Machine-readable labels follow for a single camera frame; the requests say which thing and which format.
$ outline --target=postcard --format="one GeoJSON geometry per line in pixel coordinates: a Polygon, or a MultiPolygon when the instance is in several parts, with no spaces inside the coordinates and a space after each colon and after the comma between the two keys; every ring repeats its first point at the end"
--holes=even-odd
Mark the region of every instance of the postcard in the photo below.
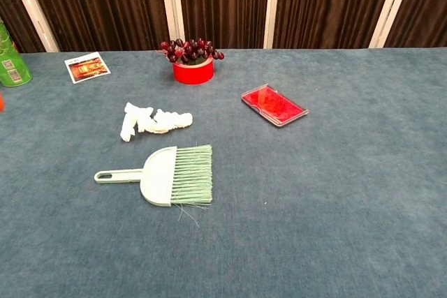
{"type": "Polygon", "coordinates": [[[71,80],[75,84],[110,73],[98,52],[92,52],[75,59],[67,59],[65,64],[71,80]]]}

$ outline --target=blue tablecloth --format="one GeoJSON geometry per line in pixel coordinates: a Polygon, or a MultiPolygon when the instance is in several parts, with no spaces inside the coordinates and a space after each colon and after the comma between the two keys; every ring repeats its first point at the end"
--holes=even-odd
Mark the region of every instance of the blue tablecloth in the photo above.
{"type": "Polygon", "coordinates": [[[186,86],[155,52],[64,60],[1,88],[0,297],[445,297],[447,49],[224,50],[186,86]],[[241,94],[269,82],[309,115],[284,128],[241,94]],[[129,142],[131,102],[194,122],[129,142]],[[158,208],[95,184],[157,149],[213,146],[212,205],[158,208]]]}

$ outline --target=green bottle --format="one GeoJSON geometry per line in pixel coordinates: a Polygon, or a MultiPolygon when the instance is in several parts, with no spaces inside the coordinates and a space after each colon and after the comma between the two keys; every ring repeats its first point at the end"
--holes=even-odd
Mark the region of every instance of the green bottle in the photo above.
{"type": "Polygon", "coordinates": [[[17,87],[33,78],[20,53],[15,49],[8,30],[0,19],[0,83],[17,87]]]}

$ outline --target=brown curtain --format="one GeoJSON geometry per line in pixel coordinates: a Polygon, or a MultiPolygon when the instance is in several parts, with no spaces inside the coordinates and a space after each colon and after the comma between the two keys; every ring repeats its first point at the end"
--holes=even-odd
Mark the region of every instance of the brown curtain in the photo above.
{"type": "Polygon", "coordinates": [[[447,47],[447,0],[402,0],[386,47],[447,47]]]}
{"type": "Polygon", "coordinates": [[[267,0],[182,0],[187,39],[218,48],[262,48],[267,0]]]}
{"type": "Polygon", "coordinates": [[[169,38],[163,0],[38,0],[61,51],[148,50],[169,38]]]}
{"type": "Polygon", "coordinates": [[[364,48],[385,0],[278,0],[275,48],[364,48]]]}
{"type": "Polygon", "coordinates": [[[22,0],[0,0],[0,18],[20,52],[44,52],[22,0]]]}

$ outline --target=green broom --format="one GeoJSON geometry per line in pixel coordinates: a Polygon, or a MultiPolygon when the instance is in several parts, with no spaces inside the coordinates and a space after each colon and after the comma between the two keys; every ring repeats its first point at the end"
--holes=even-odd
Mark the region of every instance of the green broom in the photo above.
{"type": "Polygon", "coordinates": [[[143,197],[157,206],[206,205],[212,201],[211,145],[155,151],[143,169],[97,172],[96,183],[140,182],[143,197]]]}

